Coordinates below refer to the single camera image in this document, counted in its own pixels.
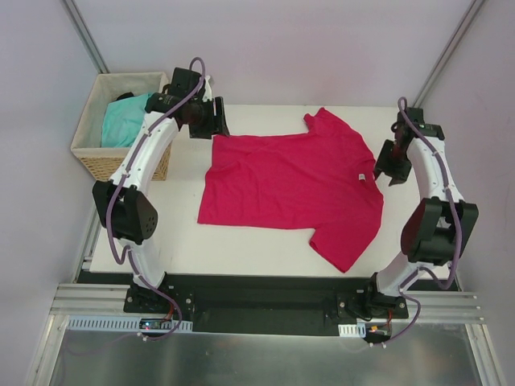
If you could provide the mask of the pink t shirt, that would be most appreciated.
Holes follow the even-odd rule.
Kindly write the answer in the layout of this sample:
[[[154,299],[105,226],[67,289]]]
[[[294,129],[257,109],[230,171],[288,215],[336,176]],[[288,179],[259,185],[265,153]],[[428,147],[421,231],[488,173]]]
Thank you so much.
[[[363,137],[325,108],[303,120],[305,133],[215,137],[198,221],[310,228],[311,248],[345,273],[381,227],[375,159]]]

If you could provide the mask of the wicker basket with liner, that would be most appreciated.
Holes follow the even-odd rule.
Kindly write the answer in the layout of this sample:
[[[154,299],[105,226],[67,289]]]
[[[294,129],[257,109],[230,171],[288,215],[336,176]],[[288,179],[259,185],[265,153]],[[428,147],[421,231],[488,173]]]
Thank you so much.
[[[103,147],[101,145],[102,123],[109,103],[119,96],[132,92],[142,95],[162,90],[169,78],[165,72],[138,72],[100,74],[81,114],[71,151],[98,180],[105,181],[122,164],[129,149]]]

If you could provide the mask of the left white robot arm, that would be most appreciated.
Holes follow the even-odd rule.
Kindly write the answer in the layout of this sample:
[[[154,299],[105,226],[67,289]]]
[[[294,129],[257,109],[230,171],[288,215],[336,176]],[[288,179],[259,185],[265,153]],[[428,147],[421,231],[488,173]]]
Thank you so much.
[[[164,313],[176,308],[154,242],[159,214],[147,196],[161,157],[183,126],[190,138],[229,135],[223,99],[213,96],[204,71],[174,70],[171,82],[147,98],[141,128],[122,164],[106,181],[93,185],[113,259],[132,269],[126,312]]]

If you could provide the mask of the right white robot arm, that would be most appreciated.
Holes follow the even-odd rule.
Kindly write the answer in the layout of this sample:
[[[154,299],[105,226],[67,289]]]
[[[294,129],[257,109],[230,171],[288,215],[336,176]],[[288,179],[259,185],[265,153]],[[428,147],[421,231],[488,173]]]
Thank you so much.
[[[420,201],[402,229],[399,254],[371,277],[362,297],[370,318],[404,305],[403,292],[424,273],[441,290],[449,289],[479,217],[477,205],[465,200],[452,178],[441,126],[425,122],[422,109],[402,97],[391,130],[394,139],[384,142],[373,174],[398,185],[414,173]]]

